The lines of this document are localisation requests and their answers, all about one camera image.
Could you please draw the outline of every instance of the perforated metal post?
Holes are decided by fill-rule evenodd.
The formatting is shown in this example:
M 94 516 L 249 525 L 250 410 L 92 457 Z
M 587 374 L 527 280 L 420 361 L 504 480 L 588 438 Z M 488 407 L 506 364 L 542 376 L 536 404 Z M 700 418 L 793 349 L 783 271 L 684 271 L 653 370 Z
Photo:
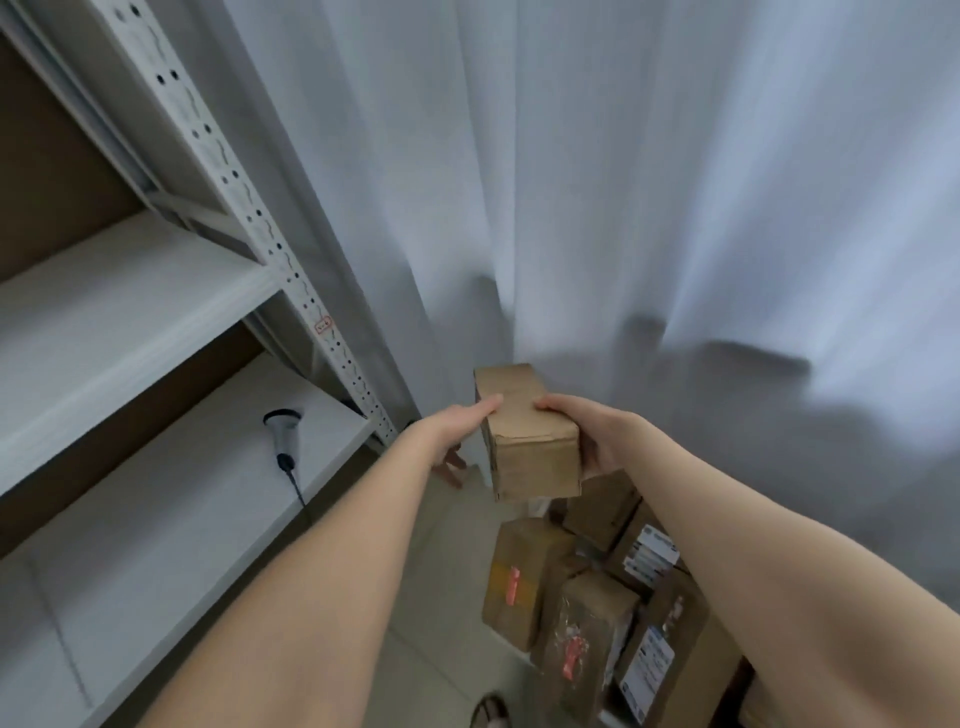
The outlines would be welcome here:
M 224 210 L 243 228 L 252 252 L 276 276 L 283 294 L 354 403 L 389 445 L 397 436 L 394 424 L 149 5 L 143 0 L 87 2 L 190 150 Z

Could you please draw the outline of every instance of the forearm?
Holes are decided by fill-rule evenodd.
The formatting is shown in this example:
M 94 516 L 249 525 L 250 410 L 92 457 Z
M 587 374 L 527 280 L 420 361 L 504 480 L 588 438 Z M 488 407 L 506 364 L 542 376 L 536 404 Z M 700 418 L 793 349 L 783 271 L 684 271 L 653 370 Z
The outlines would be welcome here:
M 144 725 L 358 726 L 434 447 L 402 434 L 243 592 Z
M 798 724 L 953 720 L 960 618 L 950 609 L 850 539 L 776 505 L 640 418 L 628 429 L 627 471 Z

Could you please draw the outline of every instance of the tiled floor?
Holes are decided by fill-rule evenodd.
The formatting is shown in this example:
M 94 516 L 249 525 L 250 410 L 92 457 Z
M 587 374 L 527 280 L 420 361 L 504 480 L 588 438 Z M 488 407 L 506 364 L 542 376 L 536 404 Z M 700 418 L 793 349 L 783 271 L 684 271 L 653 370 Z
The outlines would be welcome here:
M 480 620 L 497 529 L 517 515 L 479 473 L 462 491 L 431 478 L 364 728 L 467 728 L 489 691 L 503 693 L 516 728 L 545 725 L 533 670 Z

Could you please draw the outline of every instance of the white curtain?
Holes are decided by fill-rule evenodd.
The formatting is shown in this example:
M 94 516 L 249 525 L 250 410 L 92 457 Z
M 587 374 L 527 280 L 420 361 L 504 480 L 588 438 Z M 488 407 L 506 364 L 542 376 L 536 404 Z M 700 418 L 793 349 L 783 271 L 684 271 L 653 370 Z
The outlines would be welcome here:
M 421 410 L 531 361 L 960 606 L 955 0 L 198 2 Z

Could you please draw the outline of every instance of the small cardboard box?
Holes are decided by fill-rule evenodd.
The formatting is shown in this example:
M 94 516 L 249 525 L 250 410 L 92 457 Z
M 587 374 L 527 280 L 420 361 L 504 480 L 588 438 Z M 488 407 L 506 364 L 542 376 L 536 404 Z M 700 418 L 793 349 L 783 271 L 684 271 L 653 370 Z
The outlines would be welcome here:
M 643 728 L 707 728 L 741 657 L 693 579 L 673 569 L 617 663 L 616 684 Z
M 743 728 L 786 728 L 773 696 L 757 676 L 743 696 L 737 721 Z
M 530 662 L 534 667 L 543 667 L 543 650 L 548 642 L 550 625 L 557 619 L 560 592 L 564 584 L 589 568 L 590 560 L 576 553 L 565 554 L 547 565 L 543 584 L 543 607 L 540 610 L 540 631 L 530 650 Z
M 566 503 L 564 528 L 607 553 L 634 514 L 640 493 L 623 471 L 585 480 L 581 490 Z
M 604 570 L 647 601 L 663 575 L 674 567 L 687 571 L 673 540 L 644 501 L 604 563 Z
M 594 724 L 638 606 L 636 594 L 602 571 L 587 571 L 563 585 L 543 650 L 545 709 L 559 706 L 580 725 Z
M 544 519 L 500 526 L 490 565 L 483 621 L 527 652 L 540 631 L 547 565 L 573 552 L 576 538 Z
M 546 389 L 529 364 L 473 372 L 477 399 L 502 394 L 484 421 L 497 500 L 580 495 L 580 428 L 566 415 L 534 407 Z

